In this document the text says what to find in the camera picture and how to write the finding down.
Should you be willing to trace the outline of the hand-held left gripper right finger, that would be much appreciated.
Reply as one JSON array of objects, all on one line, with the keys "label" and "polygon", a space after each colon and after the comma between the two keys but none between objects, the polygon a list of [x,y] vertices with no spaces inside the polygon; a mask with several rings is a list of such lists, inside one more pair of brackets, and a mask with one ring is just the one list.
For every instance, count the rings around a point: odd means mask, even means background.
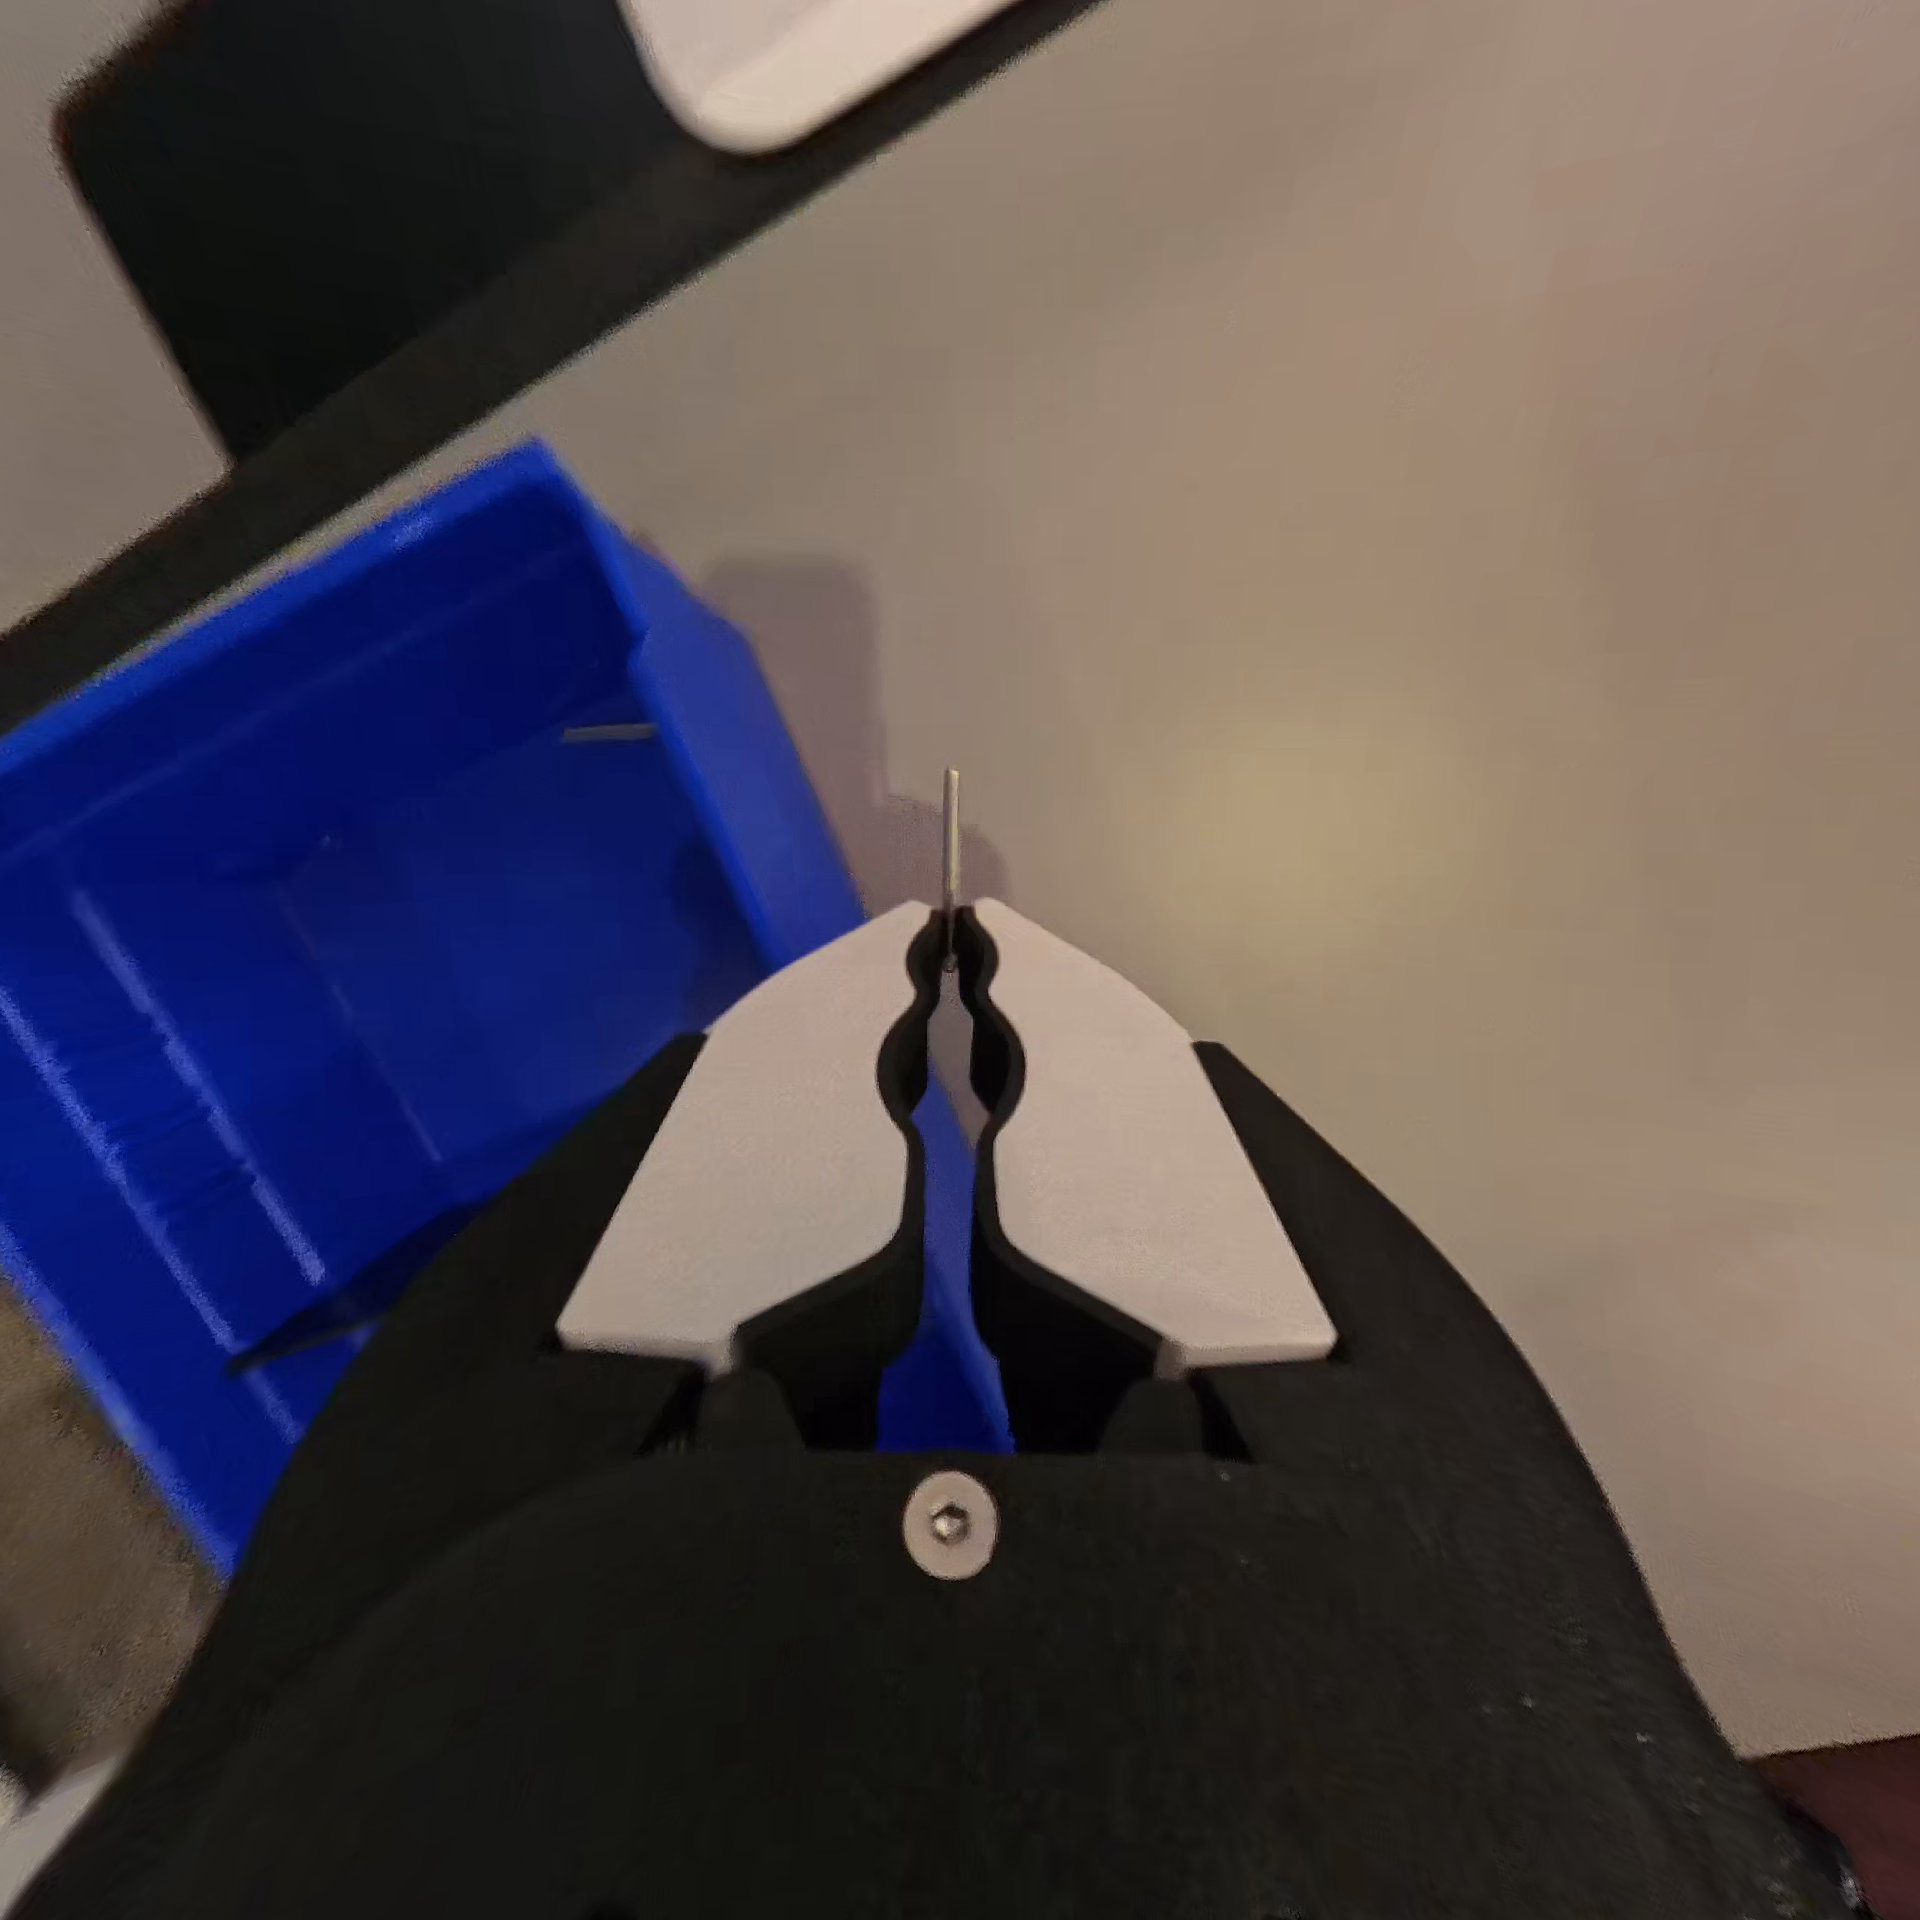
[{"label": "hand-held left gripper right finger", "polygon": [[970,1012],[970,1329],[1020,1450],[1101,1450],[1135,1383],[1323,1365],[1298,1258],[1201,1040],[1012,902],[960,921]]}]

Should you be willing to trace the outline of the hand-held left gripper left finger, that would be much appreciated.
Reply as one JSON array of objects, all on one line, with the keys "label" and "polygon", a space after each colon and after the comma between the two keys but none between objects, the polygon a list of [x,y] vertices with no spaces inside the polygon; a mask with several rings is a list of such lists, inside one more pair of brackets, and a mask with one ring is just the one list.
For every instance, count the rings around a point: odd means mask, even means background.
[{"label": "hand-held left gripper left finger", "polygon": [[930,1329],[930,1025],[938,909],[893,902],[724,1012],[564,1310],[564,1352],[766,1378],[819,1450],[877,1450]]}]

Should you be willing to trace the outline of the blue divided parts bin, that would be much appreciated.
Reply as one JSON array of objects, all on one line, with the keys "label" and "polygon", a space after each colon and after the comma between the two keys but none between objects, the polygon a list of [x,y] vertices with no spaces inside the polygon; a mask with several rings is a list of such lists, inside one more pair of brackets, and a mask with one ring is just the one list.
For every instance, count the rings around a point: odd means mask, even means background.
[{"label": "blue divided parts bin", "polygon": [[9,1277],[230,1576],[365,1332],[228,1352],[861,921],[748,629],[509,441],[9,728]]}]

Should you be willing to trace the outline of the dark bin divider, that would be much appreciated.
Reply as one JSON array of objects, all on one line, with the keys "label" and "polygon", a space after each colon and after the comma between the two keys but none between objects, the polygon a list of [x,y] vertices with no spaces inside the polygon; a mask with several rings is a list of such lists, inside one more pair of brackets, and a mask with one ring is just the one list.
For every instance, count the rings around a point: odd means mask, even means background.
[{"label": "dark bin divider", "polygon": [[255,1345],[228,1352],[228,1378],[372,1332],[407,1289],[411,1276],[351,1276],[350,1289],[327,1289],[283,1329],[271,1329]]}]

